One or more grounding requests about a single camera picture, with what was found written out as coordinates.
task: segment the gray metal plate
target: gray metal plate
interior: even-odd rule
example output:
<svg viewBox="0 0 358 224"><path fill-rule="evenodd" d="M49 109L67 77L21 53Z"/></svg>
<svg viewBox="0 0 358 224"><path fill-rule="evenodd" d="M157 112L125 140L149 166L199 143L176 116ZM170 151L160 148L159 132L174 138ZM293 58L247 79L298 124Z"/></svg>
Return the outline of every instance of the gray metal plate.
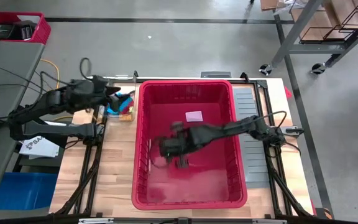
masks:
<svg viewBox="0 0 358 224"><path fill-rule="evenodd" d="M237 120L258 115L252 91L251 88L233 89ZM247 188L269 187L263 143L248 134L240 134L239 140Z"/></svg>

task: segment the concrete floor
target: concrete floor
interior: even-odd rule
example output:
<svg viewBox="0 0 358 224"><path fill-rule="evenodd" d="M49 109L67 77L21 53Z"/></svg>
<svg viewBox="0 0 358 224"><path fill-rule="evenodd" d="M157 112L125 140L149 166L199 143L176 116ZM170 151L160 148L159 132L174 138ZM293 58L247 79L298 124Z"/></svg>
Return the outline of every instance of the concrete floor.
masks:
<svg viewBox="0 0 358 224"><path fill-rule="evenodd" d="M273 19L259 1L249 7L235 0L15 0L1 1L2 11L40 11L47 17L114 17L164 19ZM281 15L282 19L290 16ZM246 72L269 63L280 46L275 25L174 23L52 22L43 58L60 68L62 80L79 78L79 60L89 57L93 73L143 77L199 77L202 71ZM288 32L291 25L285 25ZM306 114L336 219L358 222L358 46L326 73L309 74L328 55L292 55ZM54 70L40 63L38 71ZM284 62L271 77L291 90ZM31 103L36 94L25 94ZM294 123L300 124L295 100L289 100ZM303 167L314 204L321 206L303 137Z"/></svg>

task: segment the wooden work surface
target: wooden work surface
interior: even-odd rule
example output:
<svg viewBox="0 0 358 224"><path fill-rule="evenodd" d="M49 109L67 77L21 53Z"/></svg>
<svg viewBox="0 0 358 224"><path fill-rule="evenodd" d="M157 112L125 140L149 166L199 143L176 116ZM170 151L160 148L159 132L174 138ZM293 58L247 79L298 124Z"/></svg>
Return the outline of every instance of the wooden work surface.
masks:
<svg viewBox="0 0 358 224"><path fill-rule="evenodd" d="M288 115L283 126L291 126L291 114L288 108L282 79L268 78L267 83L273 111L286 111ZM253 88L253 86L233 85L233 88ZM260 91L260 94L261 101L264 102L263 92ZM264 114L267 114L266 105L264 103L262 103L262 107L264 109ZM283 115L278 114L274 118L275 123L278 124L283 118ZM91 119L91 114L79 111L75 113L73 123L89 123L91 122ZM242 208L237 209L154 211L141 211L136 209L131 202L135 133L136 120L130 123L108 121L101 154L96 191L94 194L93 215L95 215L96 212L103 212L104 217L136 218L263 218L265 214L272 214L273 216L272 198L269 188L248 189L247 203ZM294 138L287 138L287 141L296 145L296 140ZM50 212L56 212L60 209L77 188L84 154L85 146L81 144L65 151L55 193L50 206ZM303 208L306 211L313 213L298 151L291 146L283 146L282 160L288 188L302 204ZM92 162L93 155L91 156L89 167ZM282 212L285 212L281 191L277 185L276 187L280 208ZM87 196L88 187L84 191L81 211L85 208Z"/></svg>

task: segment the red bin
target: red bin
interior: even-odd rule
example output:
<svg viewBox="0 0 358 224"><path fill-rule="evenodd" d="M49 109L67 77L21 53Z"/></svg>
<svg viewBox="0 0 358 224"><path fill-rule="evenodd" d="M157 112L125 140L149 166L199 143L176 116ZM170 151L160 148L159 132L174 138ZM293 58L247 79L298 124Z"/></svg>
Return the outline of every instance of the red bin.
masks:
<svg viewBox="0 0 358 224"><path fill-rule="evenodd" d="M201 111L202 122L186 122ZM247 189L237 136L219 139L187 155L189 167L175 161L156 167L159 136L170 136L173 122L185 127L235 121L232 86L225 80L147 81L140 86L132 203L139 210L239 208Z"/></svg>
<svg viewBox="0 0 358 224"><path fill-rule="evenodd" d="M0 40L10 42L30 42L47 44L51 28L41 12L0 12L0 23L14 23L19 22L21 19L18 16L37 16L39 22L35 27L35 31L29 40Z"/></svg>

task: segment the floor stripe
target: floor stripe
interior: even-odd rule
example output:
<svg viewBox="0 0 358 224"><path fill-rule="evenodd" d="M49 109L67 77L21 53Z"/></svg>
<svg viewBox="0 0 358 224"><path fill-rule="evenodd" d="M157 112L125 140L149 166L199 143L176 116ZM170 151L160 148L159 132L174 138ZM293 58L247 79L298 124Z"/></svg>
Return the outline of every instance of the floor stripe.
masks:
<svg viewBox="0 0 358 224"><path fill-rule="evenodd" d="M275 16L275 19L279 21L280 17ZM276 23L276 27L278 32L278 38L280 39L280 43L282 43L285 39L283 27L279 23ZM285 61L285 65L287 66L288 75L290 77L291 87L295 97L296 107L298 108L301 125L302 128L305 130L303 134L305 135L306 145L308 148L308 152L311 160L311 166L313 168L314 177L316 179L316 185L320 195L321 203L324 208L327 208L329 211L332 211L333 209L331 207L331 202L329 201L328 191L323 177L323 171L321 170L320 162L316 151L316 146L314 144L314 140L311 135L308 117L306 115L305 106L303 105L303 100L299 90L298 81L296 80L296 75L293 69L291 57L289 55L286 55L284 57L284 61Z"/></svg>
<svg viewBox="0 0 358 224"><path fill-rule="evenodd" d="M185 24L276 24L271 19L136 19L136 18L83 18L46 17L47 22L105 22L105 23L185 23ZM293 21L281 21L293 24Z"/></svg>

